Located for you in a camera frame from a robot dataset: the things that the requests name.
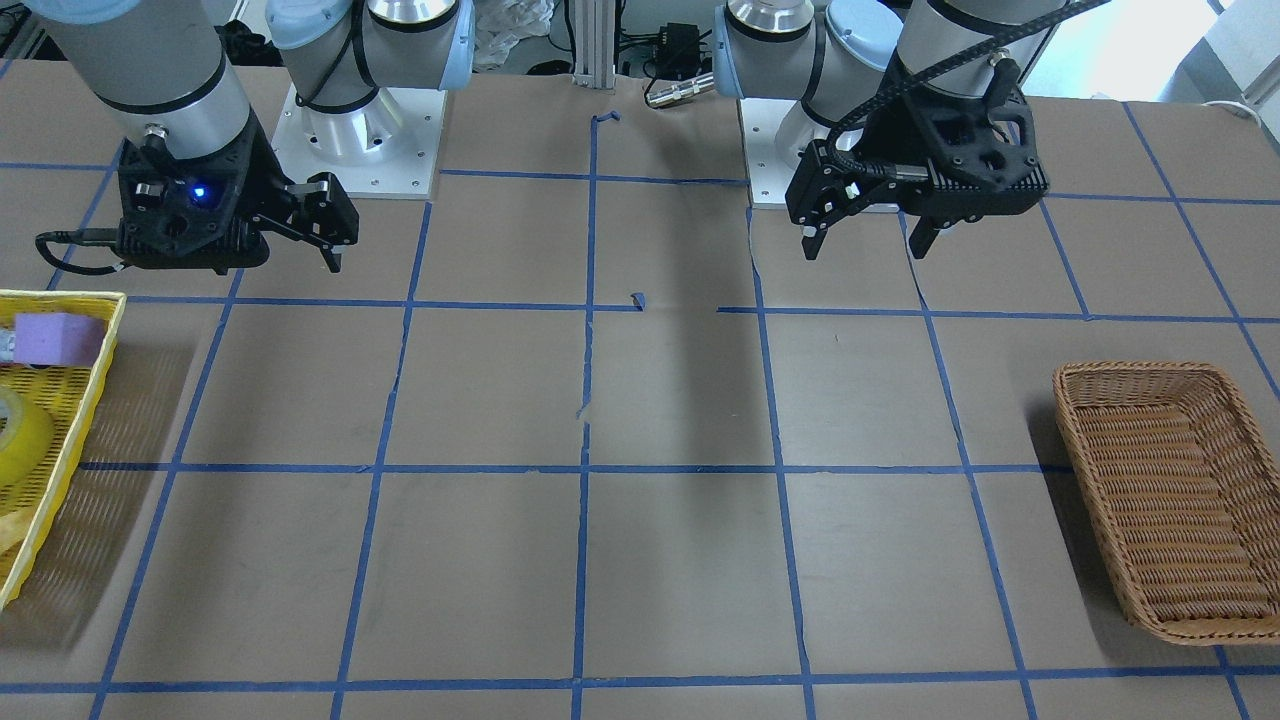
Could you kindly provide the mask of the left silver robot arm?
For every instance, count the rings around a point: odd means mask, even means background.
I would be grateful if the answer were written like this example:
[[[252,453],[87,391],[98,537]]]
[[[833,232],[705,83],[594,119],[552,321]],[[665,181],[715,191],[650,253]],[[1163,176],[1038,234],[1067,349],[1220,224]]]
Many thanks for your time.
[[[1016,217],[1050,178],[1021,91],[1070,1],[728,1],[712,68],[727,97],[796,102],[783,200],[815,259],[829,229],[888,204],[914,258],[959,223]]]

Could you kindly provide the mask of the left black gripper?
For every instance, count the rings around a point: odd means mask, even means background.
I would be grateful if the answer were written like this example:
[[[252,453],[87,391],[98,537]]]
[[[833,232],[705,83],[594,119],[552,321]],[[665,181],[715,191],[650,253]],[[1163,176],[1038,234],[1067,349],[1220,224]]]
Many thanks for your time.
[[[1019,215],[1048,191],[1034,117],[1020,88],[1000,106],[920,88],[873,111],[849,150],[824,140],[810,143],[785,201],[791,222],[804,225],[803,254],[810,263],[828,225],[881,202],[919,217],[908,250],[922,260],[945,222]]]

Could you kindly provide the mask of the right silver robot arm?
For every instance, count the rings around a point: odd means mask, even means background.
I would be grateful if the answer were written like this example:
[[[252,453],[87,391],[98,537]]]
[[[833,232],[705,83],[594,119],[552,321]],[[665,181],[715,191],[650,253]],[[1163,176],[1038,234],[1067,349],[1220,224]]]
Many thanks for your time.
[[[285,173],[197,1],[32,1],[87,88],[122,124],[114,228],[50,231],[38,255],[61,272],[261,266],[266,233],[314,246],[329,272],[358,242],[335,164],[407,143],[397,88],[463,88],[474,69],[471,1],[270,1],[271,42],[323,169]]]

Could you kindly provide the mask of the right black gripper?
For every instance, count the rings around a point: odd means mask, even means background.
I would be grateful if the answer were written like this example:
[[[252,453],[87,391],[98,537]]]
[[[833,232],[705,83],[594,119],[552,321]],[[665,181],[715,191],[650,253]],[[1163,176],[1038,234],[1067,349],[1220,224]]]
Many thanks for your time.
[[[358,242],[360,214],[339,179],[330,172],[291,179],[261,129],[186,160],[157,138],[125,138],[116,178],[116,255],[142,269],[261,266],[270,258],[265,234],[275,233],[314,246],[326,269],[340,273],[344,249]]]

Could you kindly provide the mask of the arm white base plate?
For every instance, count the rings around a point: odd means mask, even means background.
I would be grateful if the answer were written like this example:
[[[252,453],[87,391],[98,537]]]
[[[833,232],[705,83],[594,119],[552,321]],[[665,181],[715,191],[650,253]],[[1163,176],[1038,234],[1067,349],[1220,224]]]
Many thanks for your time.
[[[330,172],[352,199],[429,200],[449,99],[440,90],[381,88],[364,108],[328,114],[289,94],[273,150],[294,181]]]
[[[799,100],[739,100],[742,149],[755,209],[785,210],[786,190],[803,150],[829,128],[813,120]]]

